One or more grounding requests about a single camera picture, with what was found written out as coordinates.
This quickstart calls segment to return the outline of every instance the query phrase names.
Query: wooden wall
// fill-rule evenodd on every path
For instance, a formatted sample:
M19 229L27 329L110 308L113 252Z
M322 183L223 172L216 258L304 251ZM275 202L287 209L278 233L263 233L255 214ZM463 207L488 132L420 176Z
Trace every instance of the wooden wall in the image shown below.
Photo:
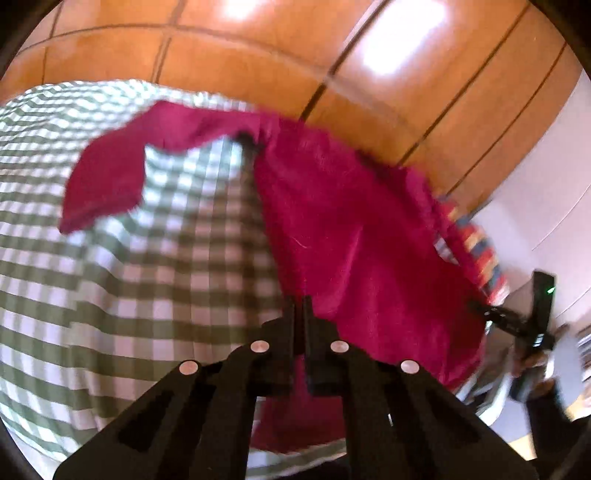
M0 101L66 80L220 92L412 164L474 209L580 72L527 0L65 0L12 62Z

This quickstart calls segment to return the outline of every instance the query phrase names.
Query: checkered fabric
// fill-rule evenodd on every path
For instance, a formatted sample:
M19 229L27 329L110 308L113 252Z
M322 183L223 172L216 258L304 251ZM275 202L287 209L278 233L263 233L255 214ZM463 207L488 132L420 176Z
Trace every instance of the checkered fabric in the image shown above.
M187 358L220 361L280 314L252 154L229 138L184 155L146 148L141 204L57 230L79 154L156 100L245 103L147 82L33 88L0 107L0 417L63 460ZM253 450L248 478L335 458Z

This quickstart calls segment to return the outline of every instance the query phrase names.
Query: orange wooden panel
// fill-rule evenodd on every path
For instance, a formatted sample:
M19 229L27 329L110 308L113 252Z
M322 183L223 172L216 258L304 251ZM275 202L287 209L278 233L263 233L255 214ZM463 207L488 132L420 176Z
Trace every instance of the orange wooden panel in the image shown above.
M150 80L163 34L158 29L112 28L68 35L47 47L45 82Z
M505 135L452 192L471 211L484 202L550 127L581 74L581 65L566 47L531 103Z
M308 123L326 128L351 147L370 152L385 163L395 163L417 136L392 112L381 112L334 89L324 92Z
M0 103L43 83L44 47L34 47L17 55L0 80Z
M201 34L176 34L159 83L206 90L297 117L322 76L286 56Z
M441 158L422 148L409 157L434 187L448 191L503 134L555 62L560 33L531 7L478 78L427 137Z
M527 0L395 0L339 69L421 134L482 67Z
M65 0L56 35L121 24L165 24L178 0Z
M35 30L31 32L29 37L25 40L25 43L22 44L21 50L23 48L30 47L35 43L39 43L40 41L47 40L51 35L51 29L53 28L53 22L56 19L57 11L59 10L59 6L55 7L51 12L49 12L43 20L39 22L36 26Z
M373 0L189 0L183 25L238 35L328 67Z

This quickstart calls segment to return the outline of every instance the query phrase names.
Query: red fabric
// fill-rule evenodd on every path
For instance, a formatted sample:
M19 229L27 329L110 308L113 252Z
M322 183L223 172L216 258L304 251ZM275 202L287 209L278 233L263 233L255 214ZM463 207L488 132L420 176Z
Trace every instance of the red fabric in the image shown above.
M255 181L284 294L311 295L316 314L373 358L414 359L445 386L462 384L480 361L484 324L466 306L483 297L457 228L416 172L369 163L301 122L158 102L85 149L61 231L127 210L116 208L124 189L139 202L146 144L181 152L239 132L265 145ZM459 265L439 257L437 234ZM288 452L344 436L340 401L310 397L301 362L297 372L289 398L265 402L253 446Z

